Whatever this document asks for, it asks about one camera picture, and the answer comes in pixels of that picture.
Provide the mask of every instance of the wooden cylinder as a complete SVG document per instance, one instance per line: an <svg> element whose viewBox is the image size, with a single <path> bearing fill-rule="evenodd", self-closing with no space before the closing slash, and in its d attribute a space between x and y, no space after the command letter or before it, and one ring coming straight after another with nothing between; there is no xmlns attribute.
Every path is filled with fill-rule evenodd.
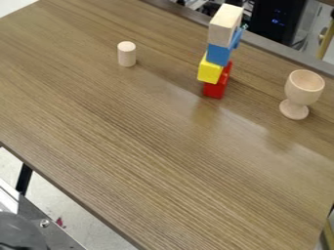
<svg viewBox="0 0 334 250"><path fill-rule="evenodd" d="M133 66L136 64L136 44L124 41L117 45L118 63L122 66Z"/></svg>

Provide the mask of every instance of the table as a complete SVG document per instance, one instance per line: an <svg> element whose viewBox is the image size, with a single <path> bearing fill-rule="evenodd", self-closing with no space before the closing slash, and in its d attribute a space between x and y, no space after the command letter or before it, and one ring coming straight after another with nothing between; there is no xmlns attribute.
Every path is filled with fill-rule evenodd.
<svg viewBox="0 0 334 250"><path fill-rule="evenodd" d="M334 81L300 122L301 66L241 44L202 98L207 30L137 0L41 0L0 21L0 141L141 249L313 249L334 197ZM117 65L116 44L138 45Z"/></svg>
<svg viewBox="0 0 334 250"><path fill-rule="evenodd" d="M334 0L319 0L320 3L334 6Z"/></svg>

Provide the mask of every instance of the yellow block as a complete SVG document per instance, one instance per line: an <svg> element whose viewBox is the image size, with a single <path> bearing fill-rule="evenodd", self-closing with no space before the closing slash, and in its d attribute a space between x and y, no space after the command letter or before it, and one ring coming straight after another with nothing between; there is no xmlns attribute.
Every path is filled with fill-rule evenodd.
<svg viewBox="0 0 334 250"><path fill-rule="evenodd" d="M206 53L198 68L198 81L217 84L224 67L206 61Z"/></svg>

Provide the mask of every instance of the block tower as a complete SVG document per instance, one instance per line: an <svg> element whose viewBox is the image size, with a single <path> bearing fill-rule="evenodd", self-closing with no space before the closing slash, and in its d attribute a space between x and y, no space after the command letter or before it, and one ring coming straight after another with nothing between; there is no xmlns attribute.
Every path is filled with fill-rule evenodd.
<svg viewBox="0 0 334 250"><path fill-rule="evenodd" d="M242 31L243 8L223 4L209 24L208 48L199 64L197 79L204 82L203 95L221 99L227 88L232 61Z"/></svg>

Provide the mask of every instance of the floor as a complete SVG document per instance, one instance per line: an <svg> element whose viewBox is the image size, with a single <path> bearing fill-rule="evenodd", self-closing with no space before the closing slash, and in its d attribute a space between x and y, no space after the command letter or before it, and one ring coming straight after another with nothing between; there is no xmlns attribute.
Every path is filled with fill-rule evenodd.
<svg viewBox="0 0 334 250"><path fill-rule="evenodd" d="M0 18L35 1L36 0L1 0ZM325 5L323 5L323 7L321 16L317 19L314 25L314 37L317 36L324 26L329 24L329 13L331 8ZM314 40L305 53L315 55L316 49L317 44L316 40ZM334 41L332 41L324 60L334 64ZM20 167L21 162L19 160L4 148L0 148L1 179L14 187L19 175ZM136 249L37 174L34 174L32 177L30 188L27 192L27 198L53 220L61 218L64 229L87 249ZM316 246L316 250L320 249L321 247L319 245Z"/></svg>

